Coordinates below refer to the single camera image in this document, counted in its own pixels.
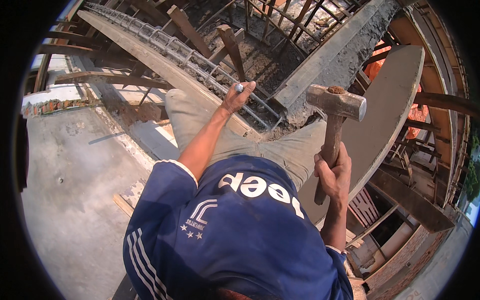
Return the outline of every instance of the construction worker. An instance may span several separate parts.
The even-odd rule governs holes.
[[[173,89],[166,110],[181,155],[157,162],[123,259],[140,299],[353,299],[343,263],[351,160],[317,153],[323,120],[273,142],[225,124],[255,88],[219,107]],[[314,171],[331,201],[319,233],[297,199]]]

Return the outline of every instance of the hammer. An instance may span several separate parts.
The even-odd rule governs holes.
[[[322,157],[329,168],[333,168],[338,158],[344,118],[362,121],[367,110],[367,99],[346,92],[340,86],[325,87],[312,84],[307,90],[307,102],[321,108],[328,116]],[[315,203],[323,204],[326,196],[319,178],[315,190]]]

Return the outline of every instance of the hand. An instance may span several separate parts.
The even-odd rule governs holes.
[[[239,110],[245,104],[248,96],[250,96],[256,86],[255,81],[242,82],[240,84],[243,85],[243,92],[237,93],[234,89],[236,84],[237,83],[232,84],[225,95],[225,99],[223,99],[223,102],[220,105],[220,107],[226,109],[230,115]]]
[[[332,201],[348,204],[352,160],[348,156],[345,144],[340,142],[336,166],[332,169],[328,167],[321,154],[322,152],[320,151],[319,154],[315,154],[313,157],[315,161],[315,177],[320,177],[322,187]]]

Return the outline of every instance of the blue jersey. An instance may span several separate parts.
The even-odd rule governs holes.
[[[325,246],[276,163],[235,156],[197,182],[181,163],[154,165],[123,245],[142,300],[353,299],[345,254]]]

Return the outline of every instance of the trousers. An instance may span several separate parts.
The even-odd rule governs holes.
[[[216,105],[200,103],[179,89],[171,89],[165,97],[165,108],[182,153],[211,118]],[[255,142],[224,126],[209,165],[237,155],[263,157],[281,166],[298,191],[313,173],[313,156],[324,144],[325,130],[326,122],[318,120],[276,141]]]

